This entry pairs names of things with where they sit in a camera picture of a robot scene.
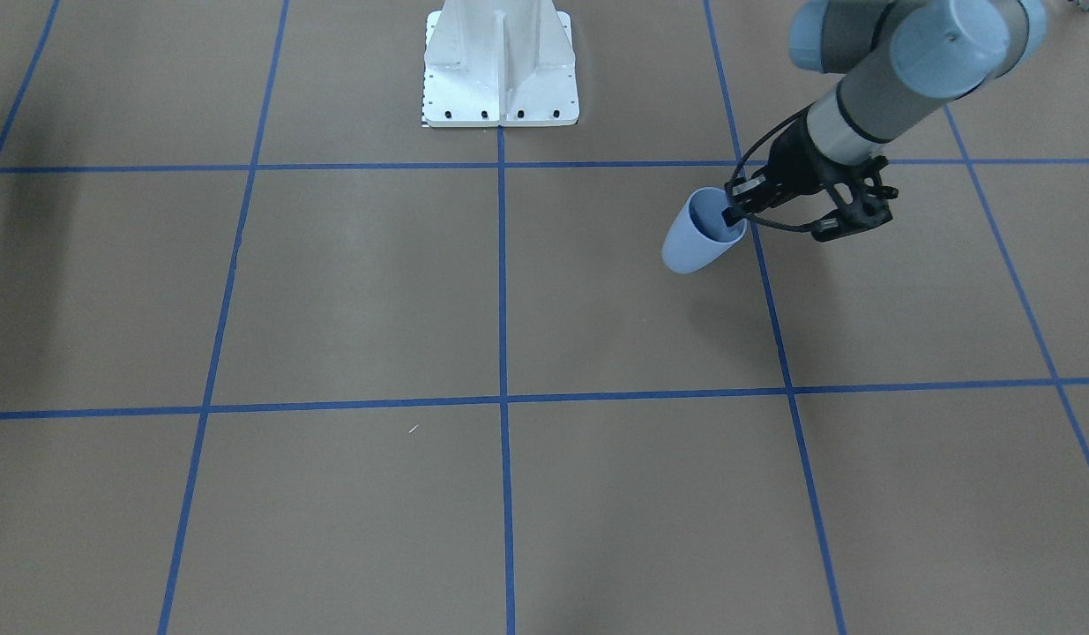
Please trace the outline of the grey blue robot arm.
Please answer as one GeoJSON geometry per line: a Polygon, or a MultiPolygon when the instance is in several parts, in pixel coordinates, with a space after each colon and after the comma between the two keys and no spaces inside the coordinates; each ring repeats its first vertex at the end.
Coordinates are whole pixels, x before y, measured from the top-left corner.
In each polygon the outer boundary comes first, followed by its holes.
{"type": "Polygon", "coordinates": [[[764,164],[725,186],[725,228],[747,222],[829,242],[888,224],[898,190],[883,150],[1008,75],[1044,41],[1041,1],[809,1],[795,14],[795,68],[839,83],[758,141],[764,164]]]}

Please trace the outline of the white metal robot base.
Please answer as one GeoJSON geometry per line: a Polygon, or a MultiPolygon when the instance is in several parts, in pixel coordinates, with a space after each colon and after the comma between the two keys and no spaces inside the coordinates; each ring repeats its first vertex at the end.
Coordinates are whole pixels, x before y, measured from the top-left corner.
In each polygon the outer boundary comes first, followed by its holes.
{"type": "Polygon", "coordinates": [[[552,1],[446,1],[424,36],[424,126],[578,123],[572,20],[552,1]]]}

